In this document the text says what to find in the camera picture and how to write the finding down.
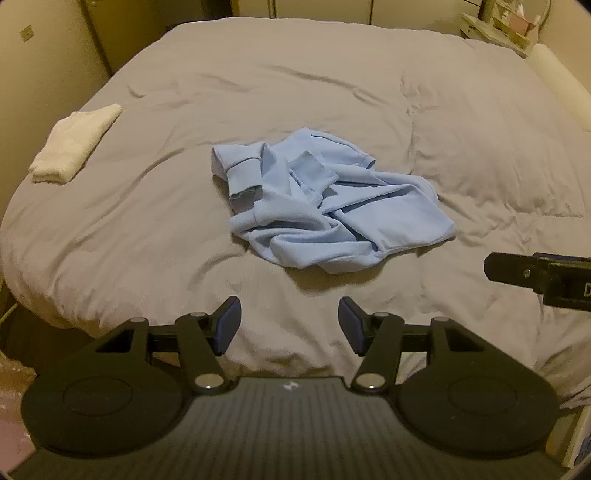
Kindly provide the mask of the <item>light blue sweatshirt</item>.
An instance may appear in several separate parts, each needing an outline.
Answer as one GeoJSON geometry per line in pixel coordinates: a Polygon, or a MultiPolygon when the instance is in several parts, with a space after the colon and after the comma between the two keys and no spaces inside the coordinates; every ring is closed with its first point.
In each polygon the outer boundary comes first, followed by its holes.
{"type": "Polygon", "coordinates": [[[231,233],[283,267],[358,272],[457,233],[429,181],[380,171],[373,156],[325,132],[215,145],[211,170],[228,185],[231,233]]]}

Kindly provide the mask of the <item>white long pillow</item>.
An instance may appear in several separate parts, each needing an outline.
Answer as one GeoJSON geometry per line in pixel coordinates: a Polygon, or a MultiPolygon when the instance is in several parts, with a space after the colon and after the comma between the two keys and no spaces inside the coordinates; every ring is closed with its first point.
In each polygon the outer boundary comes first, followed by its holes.
{"type": "Polygon", "coordinates": [[[586,88],[542,43],[532,48],[526,63],[552,91],[583,131],[590,135],[591,96],[586,88]]]}

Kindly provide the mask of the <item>pink tissue box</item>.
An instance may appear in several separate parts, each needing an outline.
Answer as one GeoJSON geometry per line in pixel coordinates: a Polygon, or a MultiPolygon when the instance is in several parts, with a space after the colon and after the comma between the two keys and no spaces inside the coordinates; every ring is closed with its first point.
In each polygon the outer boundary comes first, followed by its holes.
{"type": "Polygon", "coordinates": [[[527,36],[534,28],[535,24],[518,13],[511,12],[509,16],[509,26],[511,30],[515,31],[517,34],[527,36]]]}

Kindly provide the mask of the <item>cream wardrobe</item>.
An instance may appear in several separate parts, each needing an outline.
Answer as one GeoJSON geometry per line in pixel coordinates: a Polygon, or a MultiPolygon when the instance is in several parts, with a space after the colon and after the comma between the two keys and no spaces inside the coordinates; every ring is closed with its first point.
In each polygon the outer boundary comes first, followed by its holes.
{"type": "Polygon", "coordinates": [[[232,14],[259,18],[301,18],[427,29],[455,33],[463,14],[477,17],[481,1],[238,0],[232,14]]]}

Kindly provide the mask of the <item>folded white towel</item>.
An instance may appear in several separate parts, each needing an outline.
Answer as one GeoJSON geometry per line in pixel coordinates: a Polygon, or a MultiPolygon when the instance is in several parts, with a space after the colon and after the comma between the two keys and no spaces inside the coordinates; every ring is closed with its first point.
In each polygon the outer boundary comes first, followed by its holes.
{"type": "Polygon", "coordinates": [[[111,104],[92,111],[75,111],[60,119],[29,166],[32,181],[70,182],[122,111],[119,104],[111,104]]]}

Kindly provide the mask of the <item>grey duvet cover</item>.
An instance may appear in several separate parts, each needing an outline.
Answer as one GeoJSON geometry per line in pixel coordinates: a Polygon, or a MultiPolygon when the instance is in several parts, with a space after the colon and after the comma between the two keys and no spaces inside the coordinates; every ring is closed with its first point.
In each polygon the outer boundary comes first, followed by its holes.
{"type": "Polygon", "coordinates": [[[590,139],[513,51],[430,31],[231,18],[181,25],[88,103],[123,111],[65,185],[25,180],[1,267],[45,322],[98,337],[242,300],[229,374],[351,377],[339,299],[410,323],[447,316],[590,401],[590,316],[488,280],[493,251],[590,252],[590,139]],[[356,273],[285,269],[231,234],[217,144],[308,127],[435,188],[457,236],[356,273]]]}

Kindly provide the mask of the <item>wall switch plate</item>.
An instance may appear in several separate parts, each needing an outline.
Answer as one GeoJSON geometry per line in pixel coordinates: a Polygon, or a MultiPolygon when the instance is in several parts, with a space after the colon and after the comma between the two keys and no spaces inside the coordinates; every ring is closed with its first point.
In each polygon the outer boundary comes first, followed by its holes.
{"type": "Polygon", "coordinates": [[[20,32],[20,37],[23,42],[27,42],[34,37],[34,30],[31,25],[27,25],[20,32]]]}

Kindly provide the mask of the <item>white shelf organizer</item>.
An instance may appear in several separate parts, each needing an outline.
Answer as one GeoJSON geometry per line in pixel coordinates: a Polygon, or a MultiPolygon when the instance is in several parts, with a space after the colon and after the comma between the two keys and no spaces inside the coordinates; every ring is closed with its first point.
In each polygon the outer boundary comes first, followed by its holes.
{"type": "Polygon", "coordinates": [[[552,1],[481,1],[478,16],[464,13],[460,19],[460,34],[463,38],[480,40],[513,50],[526,59],[538,43],[542,26],[546,22],[552,1]],[[527,36],[512,31],[509,26],[511,12],[518,13],[534,28],[527,36]]]}

